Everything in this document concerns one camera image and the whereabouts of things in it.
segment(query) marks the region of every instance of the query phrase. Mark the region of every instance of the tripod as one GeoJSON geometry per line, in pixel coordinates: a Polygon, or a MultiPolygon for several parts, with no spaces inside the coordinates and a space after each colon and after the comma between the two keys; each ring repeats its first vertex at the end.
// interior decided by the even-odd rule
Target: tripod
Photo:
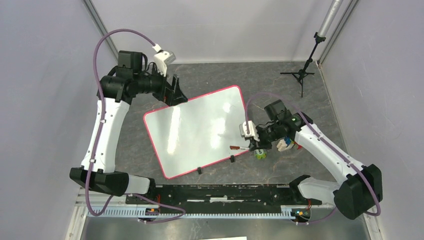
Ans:
{"type": "Polygon", "coordinates": [[[322,22],[321,28],[318,32],[315,32],[313,38],[315,39],[315,46],[313,47],[312,52],[310,53],[309,58],[306,60],[303,69],[300,69],[298,72],[280,72],[280,74],[286,75],[290,74],[297,80],[297,82],[301,86],[301,97],[304,97],[304,78],[308,75],[314,75],[313,72],[307,72],[306,69],[309,67],[309,64],[312,63],[312,56],[314,55],[315,50],[317,49],[318,44],[324,42],[326,40],[326,34],[332,24],[334,17],[339,11],[340,5],[343,0],[332,0],[330,8],[328,9],[327,15],[322,22]]]}
{"type": "Polygon", "coordinates": [[[326,40],[325,37],[320,37],[318,36],[318,33],[316,32],[315,35],[313,36],[313,38],[315,38],[315,46],[312,49],[312,52],[310,53],[310,56],[308,58],[308,60],[306,60],[305,65],[303,66],[303,69],[300,69],[298,72],[280,72],[279,74],[282,75],[293,75],[293,77],[297,80],[297,82],[300,84],[301,87],[301,98],[304,97],[304,78],[308,75],[314,75],[314,72],[307,72],[306,69],[309,67],[309,64],[313,62],[312,60],[312,56],[315,53],[315,50],[317,49],[318,44],[320,44],[321,42],[324,42],[326,40]]]}

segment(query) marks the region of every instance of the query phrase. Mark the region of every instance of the gray floor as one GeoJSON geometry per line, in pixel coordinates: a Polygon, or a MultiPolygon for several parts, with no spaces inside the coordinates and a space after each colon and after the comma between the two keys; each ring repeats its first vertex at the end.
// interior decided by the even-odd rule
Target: gray floor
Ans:
{"type": "MultiPolygon", "coordinates": [[[[313,209],[312,220],[329,210],[313,209]]],[[[369,240],[365,220],[336,212],[319,224],[296,226],[282,219],[179,219],[143,224],[134,218],[88,217],[81,240],[199,240],[247,237],[248,240],[369,240]]]]}
{"type": "MultiPolygon", "coordinates": [[[[310,116],[323,133],[344,149],[340,130],[336,123],[329,96],[315,64],[308,68],[304,97],[300,97],[300,85],[291,75],[280,72],[297,72],[303,62],[246,62],[203,63],[171,65],[168,73],[180,77],[180,86],[188,98],[197,97],[231,85],[238,85],[244,101],[257,92],[285,95],[310,116]]],[[[269,119],[263,108],[275,101],[271,97],[258,99],[249,108],[250,119],[256,124],[269,119]]],[[[116,149],[116,170],[129,174],[154,178],[158,184],[230,184],[230,183],[288,183],[303,174],[320,180],[333,180],[331,174],[305,149],[278,152],[268,151],[267,157],[256,159],[246,153],[236,157],[235,163],[224,161],[203,169],[203,174],[192,172],[167,180],[149,140],[143,115],[163,107],[150,94],[138,95],[124,120],[116,149]]]]}

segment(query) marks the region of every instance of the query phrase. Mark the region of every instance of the black tripod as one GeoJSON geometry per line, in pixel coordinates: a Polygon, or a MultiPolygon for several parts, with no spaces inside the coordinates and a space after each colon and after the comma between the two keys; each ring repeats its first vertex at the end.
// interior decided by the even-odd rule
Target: black tripod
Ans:
{"type": "Polygon", "coordinates": [[[315,50],[317,49],[317,46],[319,43],[324,42],[326,40],[325,37],[318,36],[318,33],[316,32],[313,36],[315,38],[315,46],[313,47],[312,52],[310,53],[310,56],[308,60],[306,60],[305,65],[303,69],[300,69],[298,72],[280,72],[280,74],[291,74],[293,77],[297,80],[297,82],[301,86],[301,97],[304,97],[304,78],[308,75],[314,75],[314,72],[306,72],[306,69],[309,67],[309,64],[313,62],[312,56],[314,55],[315,50]]]}

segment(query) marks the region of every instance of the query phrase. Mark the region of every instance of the marble floor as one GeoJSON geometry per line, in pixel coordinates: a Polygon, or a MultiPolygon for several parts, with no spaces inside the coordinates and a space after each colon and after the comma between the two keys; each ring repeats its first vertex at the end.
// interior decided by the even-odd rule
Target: marble floor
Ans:
{"type": "MultiPolygon", "coordinates": [[[[197,97],[231,85],[241,88],[247,102],[257,92],[270,92],[286,96],[311,117],[320,130],[335,144],[345,149],[339,127],[330,103],[323,79],[315,64],[308,68],[304,80],[304,96],[301,87],[291,75],[280,72],[297,72],[303,62],[243,62],[243,63],[202,63],[173,64],[168,73],[178,74],[180,87],[188,98],[197,97]]],[[[249,109],[249,117],[257,123],[269,119],[263,108],[275,101],[263,97],[249,109]]],[[[333,180],[332,175],[308,151],[301,148],[278,152],[276,148],[267,151],[265,159],[258,160],[249,152],[236,157],[234,163],[223,161],[204,168],[202,174],[196,171],[174,178],[164,178],[158,159],[149,140],[143,115],[165,106],[150,94],[140,94],[123,122],[116,149],[116,170],[132,175],[155,179],[157,184],[231,184],[231,183],[289,183],[303,175],[320,180],[333,180]]]]}

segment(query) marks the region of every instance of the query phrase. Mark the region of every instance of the gray wall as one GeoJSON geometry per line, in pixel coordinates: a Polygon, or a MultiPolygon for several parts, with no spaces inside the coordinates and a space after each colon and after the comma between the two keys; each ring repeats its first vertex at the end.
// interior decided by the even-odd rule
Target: gray wall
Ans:
{"type": "MultiPolygon", "coordinates": [[[[140,31],[173,51],[176,63],[306,60],[332,0],[92,0],[107,29],[140,31]]],[[[341,13],[348,4],[340,7],[341,13]]],[[[328,31],[331,35],[336,25],[328,31]]],[[[136,36],[118,49],[146,52],[136,36]]],[[[326,42],[316,50],[318,58],[326,42]]]]}
{"type": "Polygon", "coordinates": [[[323,63],[348,151],[383,174],[388,240],[423,239],[424,1],[360,0],[323,63]]]}
{"type": "MultiPolygon", "coordinates": [[[[100,34],[79,0],[0,3],[0,238],[63,239],[96,115],[100,34]]],[[[114,65],[107,48],[99,71],[114,65]]]]}

